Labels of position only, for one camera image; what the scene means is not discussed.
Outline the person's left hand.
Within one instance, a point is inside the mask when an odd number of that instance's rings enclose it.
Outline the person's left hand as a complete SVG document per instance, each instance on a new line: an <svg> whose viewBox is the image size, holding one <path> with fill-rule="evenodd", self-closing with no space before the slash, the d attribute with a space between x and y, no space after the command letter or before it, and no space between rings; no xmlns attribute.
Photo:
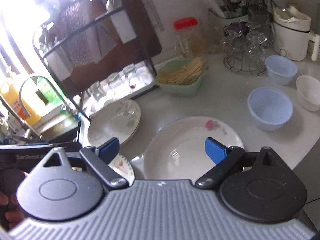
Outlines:
<svg viewBox="0 0 320 240"><path fill-rule="evenodd" d="M13 229L24 220L16 191L27 176L27 172L17 169L1 171L1 226L5 231Z"/></svg>

